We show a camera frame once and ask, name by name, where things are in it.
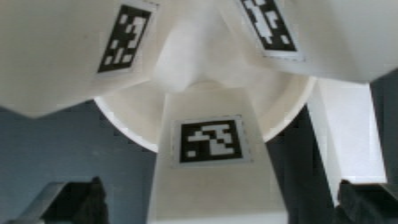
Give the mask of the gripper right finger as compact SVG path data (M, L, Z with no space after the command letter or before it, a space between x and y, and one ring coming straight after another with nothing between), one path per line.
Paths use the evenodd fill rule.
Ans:
M333 224L398 224L398 184L342 181Z

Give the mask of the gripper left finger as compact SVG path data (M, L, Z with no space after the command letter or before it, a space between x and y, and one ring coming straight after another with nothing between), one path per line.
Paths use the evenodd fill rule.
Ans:
M52 182L10 224L111 224L104 182Z

